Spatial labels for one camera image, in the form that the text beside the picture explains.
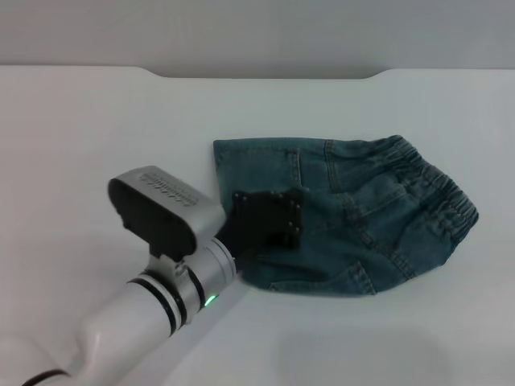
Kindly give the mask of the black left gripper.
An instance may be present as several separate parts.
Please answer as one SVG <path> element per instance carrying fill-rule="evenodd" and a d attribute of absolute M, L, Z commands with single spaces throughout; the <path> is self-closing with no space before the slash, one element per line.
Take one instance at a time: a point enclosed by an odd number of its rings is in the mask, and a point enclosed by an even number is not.
<path fill-rule="evenodd" d="M 303 234 L 303 192 L 235 191 L 232 208 L 216 238 L 228 249 L 235 266 L 246 267 L 268 248 L 296 249 Z"/>

